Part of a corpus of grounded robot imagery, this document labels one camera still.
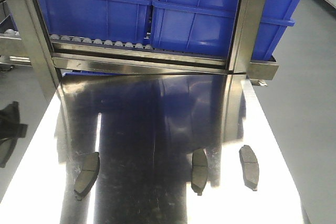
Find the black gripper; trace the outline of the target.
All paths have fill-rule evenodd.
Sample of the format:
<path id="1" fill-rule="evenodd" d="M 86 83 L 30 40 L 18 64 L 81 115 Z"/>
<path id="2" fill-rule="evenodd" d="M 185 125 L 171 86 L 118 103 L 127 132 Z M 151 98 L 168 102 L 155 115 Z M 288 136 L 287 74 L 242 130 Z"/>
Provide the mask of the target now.
<path id="1" fill-rule="evenodd" d="M 5 168 L 19 138 L 25 138 L 28 125 L 21 124 L 19 103 L 13 101 L 1 110 L 1 168 Z"/>

